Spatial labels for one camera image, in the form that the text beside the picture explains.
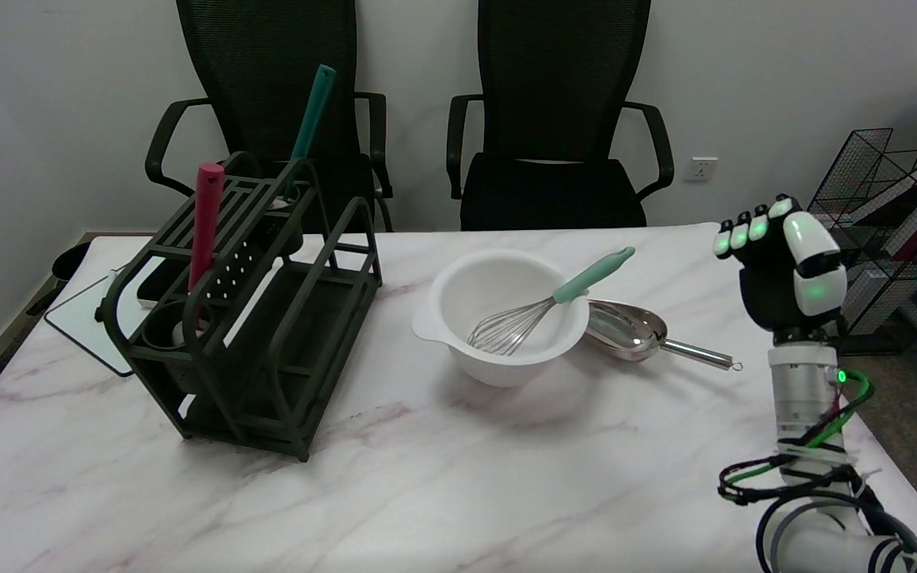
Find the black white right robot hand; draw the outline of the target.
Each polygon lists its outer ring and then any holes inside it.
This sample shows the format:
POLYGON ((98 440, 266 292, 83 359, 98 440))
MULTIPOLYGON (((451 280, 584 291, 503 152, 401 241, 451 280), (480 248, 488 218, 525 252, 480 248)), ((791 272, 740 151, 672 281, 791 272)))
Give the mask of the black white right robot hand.
POLYGON ((769 205, 724 219, 713 240, 717 259, 741 265, 743 308, 774 345, 829 344, 847 294, 841 248, 829 229, 786 193, 769 205))

